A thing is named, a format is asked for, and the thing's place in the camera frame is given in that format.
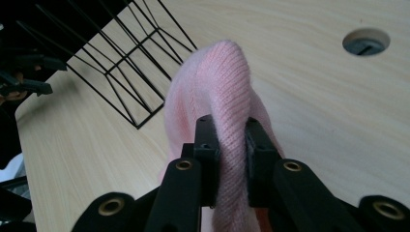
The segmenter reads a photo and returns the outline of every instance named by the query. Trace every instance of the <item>black wire rack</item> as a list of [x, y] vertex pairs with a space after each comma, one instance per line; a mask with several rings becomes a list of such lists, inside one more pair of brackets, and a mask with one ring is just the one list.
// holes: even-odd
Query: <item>black wire rack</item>
[[[197, 49], [196, 45], [161, 0], [123, 0], [119, 14], [103, 0], [88, 12], [80, 2], [67, 3], [73, 11], [68, 18], [36, 5], [49, 22], [43, 25], [48, 33], [27, 22], [17, 24], [51, 55], [72, 57], [67, 63], [69, 70], [140, 129], [163, 107], [171, 75]], [[104, 13], [111, 19], [104, 27], [95, 18], [97, 7], [97, 15]], [[166, 25], [172, 22], [174, 26], [166, 30], [160, 27], [155, 14], [161, 14]], [[95, 36], [88, 40], [80, 30], [94, 31]], [[75, 52], [71, 44], [83, 47]]]

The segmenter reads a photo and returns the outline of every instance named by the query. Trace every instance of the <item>pink knit fabric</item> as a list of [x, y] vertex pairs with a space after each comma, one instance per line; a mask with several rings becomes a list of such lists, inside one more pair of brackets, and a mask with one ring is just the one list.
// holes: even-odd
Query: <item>pink knit fabric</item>
[[260, 231], [248, 205], [245, 125], [257, 119], [275, 142], [269, 116], [250, 87], [249, 66], [239, 46], [221, 41], [190, 57], [172, 80], [165, 101], [168, 161], [193, 143], [196, 120], [212, 114], [220, 141], [220, 188], [215, 231]]

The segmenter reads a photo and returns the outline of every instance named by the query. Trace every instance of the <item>pink sock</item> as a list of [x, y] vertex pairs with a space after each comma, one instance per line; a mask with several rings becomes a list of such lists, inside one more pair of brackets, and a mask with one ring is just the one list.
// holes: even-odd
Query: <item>pink sock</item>
[[184, 143], [193, 143], [196, 119], [212, 114], [221, 150], [214, 230], [260, 231], [248, 204], [248, 117], [257, 119], [276, 141], [266, 109], [250, 87], [249, 66], [241, 48], [231, 41], [221, 41], [193, 53], [172, 80], [164, 114], [168, 161], [181, 156]]

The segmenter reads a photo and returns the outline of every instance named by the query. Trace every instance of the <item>light wood surface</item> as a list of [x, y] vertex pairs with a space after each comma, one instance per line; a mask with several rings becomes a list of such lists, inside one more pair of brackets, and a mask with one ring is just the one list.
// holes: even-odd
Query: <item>light wood surface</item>
[[[199, 47], [231, 39], [243, 48], [288, 158], [353, 205], [382, 194], [410, 207], [409, 1], [164, 3]], [[343, 38], [359, 28], [386, 32], [390, 46], [371, 57], [347, 53]], [[162, 111], [136, 130], [72, 73], [48, 82], [54, 94], [16, 113], [39, 231], [70, 231], [104, 193], [137, 198], [158, 185]]]

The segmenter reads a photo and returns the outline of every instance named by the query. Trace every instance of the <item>black metal frame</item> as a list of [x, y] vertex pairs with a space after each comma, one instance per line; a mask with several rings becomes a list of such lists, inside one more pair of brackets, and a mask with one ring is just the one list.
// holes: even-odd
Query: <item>black metal frame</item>
[[[193, 41], [190, 39], [188, 34], [184, 31], [182, 26], [178, 23], [178, 21], [170, 13], [170, 11], [166, 8], [166, 6], [163, 4], [161, 0], [158, 0], [158, 3], [164, 9], [164, 11], [169, 16], [169, 18], [175, 23], [175, 25], [178, 27], [178, 29], [183, 34], [183, 36], [187, 39], [189, 45], [186, 45], [183, 42], [179, 41], [178, 39], [176, 39], [175, 36], [166, 32], [163, 28], [159, 26], [156, 19], [154, 18], [154, 15], [152, 14], [152, 11], [150, 10], [145, 0], [142, 0], [142, 3], [137, 3], [136, 0], [131, 0], [131, 1], [123, 0], [124, 8], [128, 8], [131, 11], [135, 19], [135, 23], [137, 23], [141, 27], [142, 31], [144, 32], [145, 38], [143, 40], [139, 40], [136, 37], [136, 35], [133, 33], [133, 31], [129, 27], [127, 27], [126, 23], [124, 23], [123, 20], [121, 20], [116, 14], [114, 14], [111, 11], [103, 0], [98, 1], [100, 5], [104, 8], [104, 10], [111, 16], [111, 18], [115, 20], [118, 26], [121, 27], [121, 29], [125, 32], [128, 38], [134, 43], [134, 48], [129, 51], [123, 50], [119, 44], [117, 44], [112, 38], [110, 38], [103, 31], [103, 28], [99, 26], [98, 23], [96, 23], [96, 21], [93, 20], [91, 16], [89, 16], [85, 11], [83, 11], [81, 7], [74, 2], [74, 0], [68, 0], [68, 2], [73, 7], [73, 9], [82, 17], [84, 23], [87, 24], [89, 27], [98, 31], [98, 34], [104, 39], [104, 41], [109, 45], [109, 47], [115, 51], [116, 55], [121, 57], [119, 60], [114, 61], [108, 58], [107, 54], [105, 54], [102, 50], [97, 49], [94, 45], [90, 44], [85, 38], [83, 38], [81, 35], [76, 33], [75, 29], [70, 27], [68, 23], [64, 22], [63, 19], [59, 18], [58, 16], [48, 11], [45, 7], [41, 5], [36, 5], [36, 7], [54, 24], [54, 26], [56, 27], [56, 31], [62, 32], [73, 43], [81, 42], [83, 44], [89, 45], [91, 49], [98, 52], [98, 54], [100, 54], [102, 57], [104, 57], [104, 59], [108, 60], [112, 64], [110, 68], [105, 67], [98, 60], [97, 57], [92, 55], [92, 51], [88, 50], [85, 46], [83, 46], [81, 50], [84, 51], [85, 54], [88, 55], [88, 58], [90, 58], [93, 61], [93, 63], [97, 64], [97, 66], [77, 56], [75, 52], [66, 48], [65, 45], [59, 44], [58, 42], [50, 38], [48, 35], [45, 35], [44, 33], [42, 33], [41, 30], [36, 29], [35, 27], [29, 25], [28, 23], [23, 22], [23, 21], [18, 21], [17, 24], [20, 25], [21, 28], [23, 28], [31, 36], [33, 36], [33, 38], [39, 44], [45, 47], [54, 56], [58, 57], [58, 54], [55, 52], [54, 49], [59, 49], [60, 51], [63, 51], [67, 54], [70, 54], [70, 56], [77, 58], [78, 60], [86, 64], [88, 67], [90, 67], [91, 69], [93, 69], [94, 71], [102, 75], [105, 81], [108, 82], [116, 98], [118, 98], [119, 102], [121, 103], [122, 108], [125, 110], [125, 113], [121, 111], [120, 107], [118, 107], [113, 102], [111, 102], [100, 90], [98, 90], [95, 86], [93, 86], [93, 84], [87, 80], [87, 77], [81, 74], [79, 70], [75, 69], [73, 66], [69, 64], [67, 65], [67, 67], [72, 72], [74, 72], [79, 78], [81, 78], [89, 87], [91, 87], [101, 98], [103, 98], [122, 117], [124, 117], [134, 127], [136, 127], [137, 129], [140, 129], [146, 122], [148, 122], [148, 120], [150, 120], [163, 107], [164, 95], [155, 86], [155, 84], [153, 84], [153, 82], [150, 80], [152, 76], [148, 76], [146, 73], [144, 73], [142, 69], [138, 67], [138, 64], [136, 64], [136, 62], [133, 61], [133, 59], [131, 58], [131, 55], [137, 50], [140, 50], [144, 54], [144, 56], [161, 72], [163, 77], [167, 78], [170, 81], [171, 76], [169, 75], [169, 73], [166, 72], [166, 70], [162, 67], [160, 63], [173, 62], [178, 66], [181, 66], [183, 63], [183, 58], [177, 53], [175, 47], [171, 45], [171, 42], [174, 42], [175, 44], [179, 45], [180, 47], [185, 49], [187, 52], [193, 52], [194, 50], [196, 50], [197, 49], [196, 45], [193, 43]], [[143, 15], [143, 18], [138, 18], [136, 14]], [[143, 23], [141, 23], [142, 19], [148, 22], [149, 25], [152, 28], [154, 28], [152, 32], [148, 32], [148, 30], [144, 28]], [[161, 45], [157, 40], [155, 40], [154, 39], [155, 35], [159, 35], [161, 37], [161, 41], [164, 42], [166, 46]], [[158, 47], [158, 49], [160, 49], [164, 54], [166, 54], [166, 56], [169, 57], [169, 61], [156, 60], [154, 56], [150, 53], [149, 49], [145, 46], [145, 43], [148, 41], [154, 43]], [[147, 103], [145, 97], [142, 96], [137, 91], [133, 83], [126, 76], [125, 72], [121, 69], [121, 64], [124, 64], [124, 63], [127, 63], [127, 65], [132, 68], [134, 73], [137, 74], [139, 78], [141, 78], [146, 83], [146, 85], [149, 86], [149, 88], [155, 93], [155, 95], [159, 99], [161, 99], [162, 103], [160, 105], [152, 106], [149, 103]], [[118, 70], [121, 76], [115, 76], [113, 74], [114, 70]], [[119, 80], [120, 78], [124, 78], [129, 87], [121, 83], [121, 81]], [[130, 111], [130, 106], [125, 103], [123, 96], [121, 96], [121, 94], [119, 93], [118, 88], [121, 88], [122, 90], [124, 90], [127, 93], [127, 95], [129, 95], [139, 106], [141, 106], [141, 109], [148, 112], [148, 116], [143, 119], [136, 119], [134, 115], [132, 115], [132, 112]]]

